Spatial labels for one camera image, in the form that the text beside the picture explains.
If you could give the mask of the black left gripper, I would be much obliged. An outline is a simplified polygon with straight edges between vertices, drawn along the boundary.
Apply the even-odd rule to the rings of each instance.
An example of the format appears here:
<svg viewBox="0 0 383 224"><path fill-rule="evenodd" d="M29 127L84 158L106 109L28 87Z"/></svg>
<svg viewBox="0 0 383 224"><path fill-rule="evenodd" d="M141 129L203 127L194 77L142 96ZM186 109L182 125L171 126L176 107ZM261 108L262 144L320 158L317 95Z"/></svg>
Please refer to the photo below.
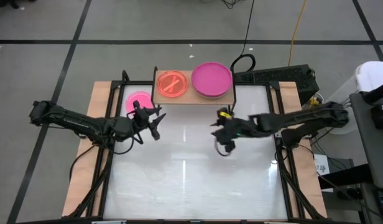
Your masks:
<svg viewBox="0 0 383 224"><path fill-rule="evenodd" d="M131 111L133 118L126 119L126 134L135 134L144 129L148 129L151 133L153 133L154 128L157 128L159 123L166 116L166 113L160 115L160 110L162 109L160 105L158 105L158 107L154 106L153 108L146 108L141 107L138 101L134 101L132 104L134 107L134 110ZM155 114L157 118L153 119L150 123L149 118L153 114Z"/></svg>

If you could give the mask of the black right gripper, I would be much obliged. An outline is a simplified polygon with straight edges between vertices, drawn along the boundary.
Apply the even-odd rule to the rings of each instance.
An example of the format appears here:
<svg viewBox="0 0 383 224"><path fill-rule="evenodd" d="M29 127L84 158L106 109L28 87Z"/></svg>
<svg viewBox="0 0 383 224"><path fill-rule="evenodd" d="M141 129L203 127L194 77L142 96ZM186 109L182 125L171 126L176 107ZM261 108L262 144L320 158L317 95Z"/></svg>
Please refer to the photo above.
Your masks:
<svg viewBox="0 0 383 224"><path fill-rule="evenodd" d="M211 134L217 142L230 142L236 138L251 138L252 128L250 122L245 119L235 118L227 108L218 110L218 119L210 126L222 126Z"/></svg>

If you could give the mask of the translucent orange plate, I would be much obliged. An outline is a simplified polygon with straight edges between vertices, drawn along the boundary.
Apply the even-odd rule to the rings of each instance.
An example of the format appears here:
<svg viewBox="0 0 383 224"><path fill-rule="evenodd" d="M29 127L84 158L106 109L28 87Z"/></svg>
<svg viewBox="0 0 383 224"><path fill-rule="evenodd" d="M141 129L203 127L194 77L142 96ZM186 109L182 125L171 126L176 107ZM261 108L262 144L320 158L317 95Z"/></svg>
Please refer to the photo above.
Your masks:
<svg viewBox="0 0 383 224"><path fill-rule="evenodd" d="M183 72L167 70L159 75L157 88L161 95L167 98L177 98L187 91L188 80Z"/></svg>

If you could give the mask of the large magenta plate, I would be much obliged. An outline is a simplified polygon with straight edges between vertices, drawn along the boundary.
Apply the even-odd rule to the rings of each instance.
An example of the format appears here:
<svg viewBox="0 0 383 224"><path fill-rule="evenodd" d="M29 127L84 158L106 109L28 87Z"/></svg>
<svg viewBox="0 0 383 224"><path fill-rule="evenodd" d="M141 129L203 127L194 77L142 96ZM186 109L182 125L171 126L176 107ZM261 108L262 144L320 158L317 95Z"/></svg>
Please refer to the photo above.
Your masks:
<svg viewBox="0 0 383 224"><path fill-rule="evenodd" d="M219 98L233 87L230 70L218 62L206 62L191 73L191 84L202 96Z"/></svg>

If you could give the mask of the small translucent pink plate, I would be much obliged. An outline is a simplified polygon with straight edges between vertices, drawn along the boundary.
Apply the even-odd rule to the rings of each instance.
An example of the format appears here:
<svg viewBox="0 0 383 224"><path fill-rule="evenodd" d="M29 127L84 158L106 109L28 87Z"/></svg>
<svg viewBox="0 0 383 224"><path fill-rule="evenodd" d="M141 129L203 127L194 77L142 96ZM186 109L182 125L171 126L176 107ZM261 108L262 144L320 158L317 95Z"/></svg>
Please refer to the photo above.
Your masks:
<svg viewBox="0 0 383 224"><path fill-rule="evenodd" d="M128 113L134 110L135 101L139 103L140 108L153 108L150 93L146 91L135 91L126 98L126 111Z"/></svg>

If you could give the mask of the white paper note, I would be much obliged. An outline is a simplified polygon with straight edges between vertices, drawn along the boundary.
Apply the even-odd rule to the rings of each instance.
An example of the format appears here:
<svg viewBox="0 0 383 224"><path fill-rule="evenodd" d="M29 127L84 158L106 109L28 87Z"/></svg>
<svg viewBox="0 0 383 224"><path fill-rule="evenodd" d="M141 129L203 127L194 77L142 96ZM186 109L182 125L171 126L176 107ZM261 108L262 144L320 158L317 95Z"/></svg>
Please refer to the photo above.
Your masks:
<svg viewBox="0 0 383 224"><path fill-rule="evenodd" d="M315 154L314 160L315 160L316 171L320 175L326 175L330 173L330 167L328 165L327 156L321 155L321 154Z"/></svg>

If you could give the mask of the black box under desk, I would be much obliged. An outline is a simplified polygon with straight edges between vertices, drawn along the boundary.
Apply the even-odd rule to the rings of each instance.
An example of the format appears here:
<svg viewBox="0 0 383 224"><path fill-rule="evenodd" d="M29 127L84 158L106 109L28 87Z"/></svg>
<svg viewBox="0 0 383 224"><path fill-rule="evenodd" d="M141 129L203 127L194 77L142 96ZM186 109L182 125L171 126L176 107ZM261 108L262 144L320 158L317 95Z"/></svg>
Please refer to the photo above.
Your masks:
<svg viewBox="0 0 383 224"><path fill-rule="evenodd" d="M372 184L373 178L369 165L363 164L334 173L321 175L319 176L319 183L321 189L329 189L333 188L330 183L337 187L361 183Z"/></svg>

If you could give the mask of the grey desk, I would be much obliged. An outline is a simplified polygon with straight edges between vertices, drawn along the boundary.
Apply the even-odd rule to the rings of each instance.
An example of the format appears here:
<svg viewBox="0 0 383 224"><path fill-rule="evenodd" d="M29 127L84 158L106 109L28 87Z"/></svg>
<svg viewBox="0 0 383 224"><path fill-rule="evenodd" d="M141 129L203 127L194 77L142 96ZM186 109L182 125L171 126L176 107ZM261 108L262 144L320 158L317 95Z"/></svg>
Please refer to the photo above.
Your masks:
<svg viewBox="0 0 383 224"><path fill-rule="evenodd" d="M378 188L383 189L383 130L375 127L371 118L372 105L363 100L362 94L353 93L349 99L373 182Z"/></svg>

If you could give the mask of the black device on desk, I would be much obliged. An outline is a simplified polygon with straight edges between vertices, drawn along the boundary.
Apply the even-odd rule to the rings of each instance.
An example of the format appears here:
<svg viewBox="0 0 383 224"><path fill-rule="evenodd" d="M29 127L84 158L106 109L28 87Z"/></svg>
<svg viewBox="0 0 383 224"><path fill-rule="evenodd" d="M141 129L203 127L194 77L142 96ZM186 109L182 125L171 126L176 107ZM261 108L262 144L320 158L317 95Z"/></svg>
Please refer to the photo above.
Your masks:
<svg viewBox="0 0 383 224"><path fill-rule="evenodd" d="M371 108L371 118L377 129L383 130L383 104Z"/></svg>

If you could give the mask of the black bar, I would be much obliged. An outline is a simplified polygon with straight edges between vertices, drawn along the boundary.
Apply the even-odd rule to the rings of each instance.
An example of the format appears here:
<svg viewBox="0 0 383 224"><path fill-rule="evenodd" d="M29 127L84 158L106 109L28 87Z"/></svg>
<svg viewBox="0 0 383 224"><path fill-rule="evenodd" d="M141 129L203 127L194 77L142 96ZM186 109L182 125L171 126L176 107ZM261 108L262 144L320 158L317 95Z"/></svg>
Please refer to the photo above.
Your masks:
<svg viewBox="0 0 383 224"><path fill-rule="evenodd" d="M383 98L383 85L369 92L363 92L362 97L366 103L371 104L377 102Z"/></svg>

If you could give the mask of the white rounded cover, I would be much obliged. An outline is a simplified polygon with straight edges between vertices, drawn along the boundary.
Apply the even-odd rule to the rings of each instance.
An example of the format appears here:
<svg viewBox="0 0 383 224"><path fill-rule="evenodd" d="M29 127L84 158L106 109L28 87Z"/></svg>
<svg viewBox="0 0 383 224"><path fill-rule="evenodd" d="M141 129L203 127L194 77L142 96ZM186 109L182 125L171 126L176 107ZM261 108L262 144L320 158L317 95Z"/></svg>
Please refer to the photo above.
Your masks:
<svg viewBox="0 0 383 224"><path fill-rule="evenodd" d="M358 66L355 71L357 89L371 91L383 85L383 62L370 61Z"/></svg>

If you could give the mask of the wooden shelf with black frame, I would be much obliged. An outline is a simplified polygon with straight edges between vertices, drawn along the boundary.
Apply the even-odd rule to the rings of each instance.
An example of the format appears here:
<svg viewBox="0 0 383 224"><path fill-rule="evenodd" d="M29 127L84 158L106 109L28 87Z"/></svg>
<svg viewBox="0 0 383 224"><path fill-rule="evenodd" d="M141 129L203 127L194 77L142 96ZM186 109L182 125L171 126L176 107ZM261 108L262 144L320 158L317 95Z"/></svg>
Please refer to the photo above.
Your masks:
<svg viewBox="0 0 383 224"><path fill-rule="evenodd" d="M162 105L220 105L227 107L229 111L233 111L237 102L235 84L232 82L231 88L226 94L219 98L208 98L200 95L192 86L192 71L179 70L187 80L186 91L175 98L170 98L162 95L159 92L159 77L164 74L166 70L160 70L154 67L153 84L151 91L151 102L154 106Z"/></svg>

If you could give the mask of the black metal table frame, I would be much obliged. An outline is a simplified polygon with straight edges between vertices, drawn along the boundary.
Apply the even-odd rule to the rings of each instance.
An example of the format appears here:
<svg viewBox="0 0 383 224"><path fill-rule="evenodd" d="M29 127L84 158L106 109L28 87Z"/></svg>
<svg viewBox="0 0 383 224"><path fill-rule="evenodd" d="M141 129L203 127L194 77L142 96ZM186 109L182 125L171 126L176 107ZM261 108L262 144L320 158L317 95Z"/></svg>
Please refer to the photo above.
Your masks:
<svg viewBox="0 0 383 224"><path fill-rule="evenodd" d="M87 115L92 117L105 116L106 114L114 115L117 109L122 108L122 99L120 98L121 85L128 86L147 86L152 88L152 81L122 81L115 80L109 82L95 82L88 105ZM275 110L283 105L275 98L280 95L280 90L290 96L286 99L289 103L287 108L296 107L297 101L291 97L297 97L297 86L294 82L267 82L262 83L269 95L269 102L276 103ZM103 171L103 166L107 163L108 153L100 150L98 147L92 147L92 143L88 139L82 139L77 151L78 164L73 170L73 179L67 192L62 217L68 217L83 200L83 197L93 185L96 176Z"/></svg>

